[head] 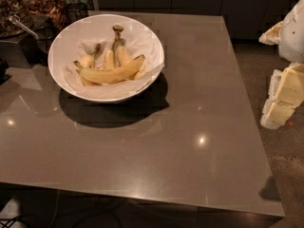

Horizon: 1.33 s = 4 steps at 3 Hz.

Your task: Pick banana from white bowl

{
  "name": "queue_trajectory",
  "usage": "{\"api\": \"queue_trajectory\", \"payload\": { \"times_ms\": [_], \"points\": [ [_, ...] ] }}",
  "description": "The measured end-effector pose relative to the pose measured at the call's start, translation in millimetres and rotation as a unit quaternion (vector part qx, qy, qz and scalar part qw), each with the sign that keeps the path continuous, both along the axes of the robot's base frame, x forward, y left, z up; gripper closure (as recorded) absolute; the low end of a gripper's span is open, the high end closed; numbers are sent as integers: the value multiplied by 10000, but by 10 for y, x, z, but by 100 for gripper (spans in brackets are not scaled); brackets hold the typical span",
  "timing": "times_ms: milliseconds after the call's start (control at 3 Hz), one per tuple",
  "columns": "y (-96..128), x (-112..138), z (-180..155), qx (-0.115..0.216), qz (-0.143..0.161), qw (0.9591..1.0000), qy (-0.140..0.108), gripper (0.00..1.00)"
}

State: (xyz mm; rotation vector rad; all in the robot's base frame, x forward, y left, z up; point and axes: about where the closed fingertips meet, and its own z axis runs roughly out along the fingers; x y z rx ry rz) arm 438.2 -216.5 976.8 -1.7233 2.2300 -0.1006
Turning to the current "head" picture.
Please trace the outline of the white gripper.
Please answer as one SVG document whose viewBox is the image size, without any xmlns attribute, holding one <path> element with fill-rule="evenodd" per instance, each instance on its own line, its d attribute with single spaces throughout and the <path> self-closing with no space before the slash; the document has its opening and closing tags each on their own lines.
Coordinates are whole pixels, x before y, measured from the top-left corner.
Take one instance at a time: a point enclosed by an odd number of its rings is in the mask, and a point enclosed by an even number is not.
<svg viewBox="0 0 304 228">
<path fill-rule="evenodd" d="M 290 61 L 283 71 L 274 70 L 268 99 L 260 124 L 268 129 L 284 125 L 304 102 L 304 0 L 299 0 L 280 21 L 258 39 L 262 44 L 278 45 L 279 55 Z"/>
</svg>

